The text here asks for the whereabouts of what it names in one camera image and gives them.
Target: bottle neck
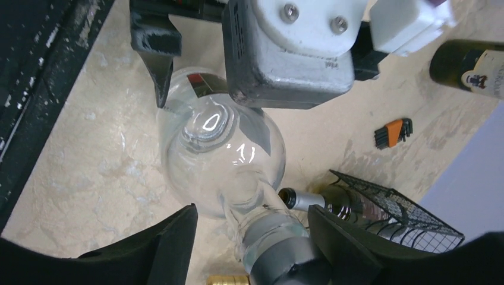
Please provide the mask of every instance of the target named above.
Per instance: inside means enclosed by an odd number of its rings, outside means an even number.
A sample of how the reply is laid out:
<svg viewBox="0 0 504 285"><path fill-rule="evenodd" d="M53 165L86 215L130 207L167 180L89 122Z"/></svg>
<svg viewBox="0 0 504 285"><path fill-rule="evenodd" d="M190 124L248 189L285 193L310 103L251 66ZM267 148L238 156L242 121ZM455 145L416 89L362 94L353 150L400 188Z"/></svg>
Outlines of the bottle neck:
<svg viewBox="0 0 504 285"><path fill-rule="evenodd" d="M296 191L292 188L281 189L278 193L290 210L308 211L310 205L326 206L324 197L320 194Z"/></svg>

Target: dark green bottle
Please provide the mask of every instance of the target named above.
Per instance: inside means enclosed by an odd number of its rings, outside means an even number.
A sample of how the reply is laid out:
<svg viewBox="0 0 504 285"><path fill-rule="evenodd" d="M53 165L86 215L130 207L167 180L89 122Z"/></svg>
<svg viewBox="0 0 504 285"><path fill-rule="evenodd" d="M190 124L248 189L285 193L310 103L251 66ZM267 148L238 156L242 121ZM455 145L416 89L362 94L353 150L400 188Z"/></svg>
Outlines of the dark green bottle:
<svg viewBox="0 0 504 285"><path fill-rule="evenodd" d="M504 99L504 44L449 40L434 54L429 73L439 84Z"/></svg>

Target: screw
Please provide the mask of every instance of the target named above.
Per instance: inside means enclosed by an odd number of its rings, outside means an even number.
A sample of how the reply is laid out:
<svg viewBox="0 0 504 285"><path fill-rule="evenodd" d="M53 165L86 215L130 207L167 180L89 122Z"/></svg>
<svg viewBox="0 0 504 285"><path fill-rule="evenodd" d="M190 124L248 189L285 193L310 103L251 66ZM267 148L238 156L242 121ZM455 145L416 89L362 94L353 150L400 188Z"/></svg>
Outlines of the screw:
<svg viewBox="0 0 504 285"><path fill-rule="evenodd" d="M337 16L331 21L331 30L335 34L342 34L348 29L347 19L341 16Z"/></svg>
<svg viewBox="0 0 504 285"><path fill-rule="evenodd" d="M281 16L284 22L292 24L299 18L299 9L294 4L285 4L281 11Z"/></svg>

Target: wire mesh basket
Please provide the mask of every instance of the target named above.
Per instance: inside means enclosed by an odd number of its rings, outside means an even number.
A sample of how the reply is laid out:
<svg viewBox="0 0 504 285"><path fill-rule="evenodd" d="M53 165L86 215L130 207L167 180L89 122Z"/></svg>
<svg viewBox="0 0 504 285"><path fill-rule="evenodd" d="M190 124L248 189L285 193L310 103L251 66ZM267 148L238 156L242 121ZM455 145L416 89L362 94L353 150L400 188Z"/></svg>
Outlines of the wire mesh basket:
<svg viewBox="0 0 504 285"><path fill-rule="evenodd" d="M464 235L441 221L430 212L392 188L385 188L334 170L338 180L334 184L347 186L389 214L389 219L377 221L367 227L381 224L377 234L400 245L421 251L442 253L459 246Z"/></svg>

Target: glass flask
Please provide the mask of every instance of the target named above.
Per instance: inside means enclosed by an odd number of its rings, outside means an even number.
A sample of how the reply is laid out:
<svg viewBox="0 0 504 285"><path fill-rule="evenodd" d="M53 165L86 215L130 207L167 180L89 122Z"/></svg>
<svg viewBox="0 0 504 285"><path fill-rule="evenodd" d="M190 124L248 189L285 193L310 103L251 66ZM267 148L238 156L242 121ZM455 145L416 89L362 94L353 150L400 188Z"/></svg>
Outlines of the glass flask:
<svg viewBox="0 0 504 285"><path fill-rule="evenodd" d="M267 114L236 104L212 71L186 68L173 74L157 119L166 182L200 214L227 219L247 272L280 242L294 248L301 239L311 249L306 229L276 193L285 145Z"/></svg>

